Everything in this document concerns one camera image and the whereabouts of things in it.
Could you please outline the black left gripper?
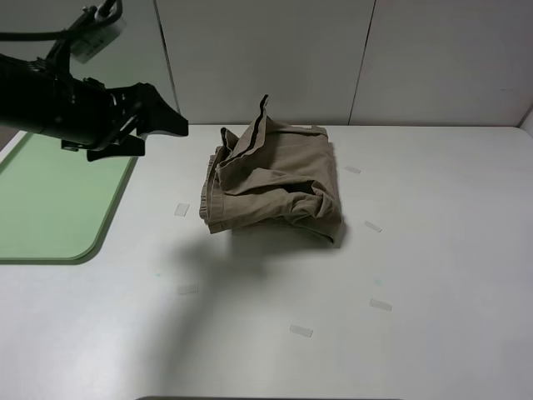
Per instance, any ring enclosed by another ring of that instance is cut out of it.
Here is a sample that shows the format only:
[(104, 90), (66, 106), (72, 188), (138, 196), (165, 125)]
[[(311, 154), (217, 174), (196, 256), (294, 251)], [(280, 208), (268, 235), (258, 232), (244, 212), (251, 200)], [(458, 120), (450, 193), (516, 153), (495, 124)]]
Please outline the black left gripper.
[(148, 83), (107, 88), (93, 78), (55, 77), (53, 100), (56, 137), (63, 148), (87, 150), (89, 162), (142, 157), (145, 141), (139, 137), (189, 134), (188, 121)]

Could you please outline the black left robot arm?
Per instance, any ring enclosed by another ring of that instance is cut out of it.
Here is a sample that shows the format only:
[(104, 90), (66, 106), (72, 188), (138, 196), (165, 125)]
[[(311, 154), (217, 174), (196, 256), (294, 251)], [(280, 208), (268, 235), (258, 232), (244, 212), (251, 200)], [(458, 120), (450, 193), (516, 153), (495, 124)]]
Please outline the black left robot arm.
[(46, 60), (1, 57), (1, 123), (56, 138), (87, 160), (138, 158), (151, 134), (184, 138), (188, 121), (148, 83), (107, 88)]

